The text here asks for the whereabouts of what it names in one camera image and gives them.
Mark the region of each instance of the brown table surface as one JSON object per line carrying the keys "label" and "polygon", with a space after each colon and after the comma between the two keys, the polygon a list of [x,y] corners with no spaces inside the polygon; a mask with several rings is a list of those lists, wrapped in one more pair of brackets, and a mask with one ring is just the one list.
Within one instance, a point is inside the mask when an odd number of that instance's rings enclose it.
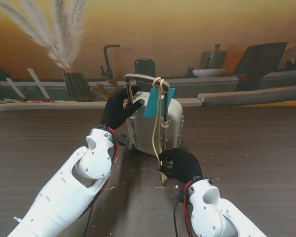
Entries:
{"label": "brown table surface", "polygon": [[[86,145],[85,136],[101,114],[0,113],[0,237],[13,230],[13,216],[24,217],[72,152]],[[184,116],[182,146],[195,154],[221,197],[267,236],[296,237],[296,108],[184,108]],[[156,169],[154,158],[121,149],[107,189],[95,203],[87,236],[175,236],[172,211],[179,189],[175,180],[159,188]],[[60,236],[81,237],[86,220],[87,215]],[[186,236],[181,205],[177,222],[179,235]]]}

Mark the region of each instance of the rope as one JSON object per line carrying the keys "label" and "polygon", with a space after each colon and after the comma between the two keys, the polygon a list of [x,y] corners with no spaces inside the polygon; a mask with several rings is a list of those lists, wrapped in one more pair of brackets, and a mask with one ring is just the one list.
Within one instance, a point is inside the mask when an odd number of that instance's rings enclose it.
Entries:
{"label": "rope", "polygon": [[[158,89],[157,113],[156,113],[156,120],[154,122],[154,128],[153,128],[153,132],[152,132],[152,147],[153,147],[154,153],[156,154],[158,164],[160,166],[160,165],[162,165],[162,161],[160,161],[158,154],[162,152],[161,139],[160,139],[160,126],[161,126],[161,121],[162,121],[161,97],[162,97],[162,94],[163,94],[162,85],[163,85],[164,79],[161,79],[161,77],[156,78],[152,83],[152,87],[155,87],[156,82],[160,82],[160,88]],[[157,125],[158,125],[159,152],[157,152],[157,149],[156,149],[156,147],[154,145],[154,135],[155,135],[155,132],[156,132],[156,129],[157,129]],[[161,173],[161,179],[162,179],[162,182],[164,183],[167,180],[167,176],[165,174]]]}

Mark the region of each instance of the blue tag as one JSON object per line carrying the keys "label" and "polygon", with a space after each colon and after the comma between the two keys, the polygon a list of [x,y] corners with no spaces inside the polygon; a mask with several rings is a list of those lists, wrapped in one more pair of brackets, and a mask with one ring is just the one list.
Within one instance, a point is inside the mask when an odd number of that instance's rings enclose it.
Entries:
{"label": "blue tag", "polygon": [[[144,113],[144,117],[156,117],[157,116],[158,91],[159,91],[159,87],[151,88],[148,102],[146,105],[146,110]],[[172,100],[174,91],[175,91],[175,88],[170,88],[168,105],[170,104],[170,102]],[[162,114],[162,116],[164,114],[164,98],[161,100],[161,114]]]}

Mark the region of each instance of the miniature suitcase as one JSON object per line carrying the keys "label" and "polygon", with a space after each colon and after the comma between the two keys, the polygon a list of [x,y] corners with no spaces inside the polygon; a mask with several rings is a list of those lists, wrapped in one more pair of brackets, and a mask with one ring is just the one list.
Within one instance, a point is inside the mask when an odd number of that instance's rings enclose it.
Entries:
{"label": "miniature suitcase", "polygon": [[[127,94],[129,103],[134,103],[137,100],[143,99],[145,104],[142,105],[131,117],[127,119],[127,128],[130,138],[129,149],[136,149],[144,153],[155,156],[153,147],[152,147],[152,133],[155,124],[155,117],[148,118],[144,117],[144,112],[146,110],[146,105],[150,93],[148,92],[138,92],[136,95],[132,96],[131,91],[131,81],[141,81],[144,83],[151,83],[155,78],[140,74],[127,74],[125,76],[125,82],[127,86]],[[169,101],[169,89],[170,85],[166,81],[163,83],[164,89],[164,115],[162,118],[162,123],[160,126],[160,137],[161,137],[161,150],[177,148],[180,145],[181,137],[180,131],[183,127],[183,110],[181,104],[172,99],[170,104]],[[156,150],[159,151],[159,142],[158,142],[158,131],[155,133],[154,144]]]}

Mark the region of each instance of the telescoping handle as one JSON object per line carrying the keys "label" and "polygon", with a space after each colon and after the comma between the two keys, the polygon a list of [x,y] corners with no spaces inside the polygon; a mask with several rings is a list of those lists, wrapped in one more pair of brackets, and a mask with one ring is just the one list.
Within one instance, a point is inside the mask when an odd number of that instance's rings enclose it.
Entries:
{"label": "telescoping handle", "polygon": [[[154,77],[141,75],[141,74],[126,74],[125,75],[125,82],[127,86],[127,95],[128,95],[128,103],[133,103],[133,94],[132,94],[132,87],[131,87],[131,81],[141,81],[143,83],[152,84],[155,80]],[[169,91],[170,91],[170,85],[166,81],[162,84],[163,90],[164,90],[164,115],[163,115],[163,122],[168,121],[168,104],[169,104]]]}

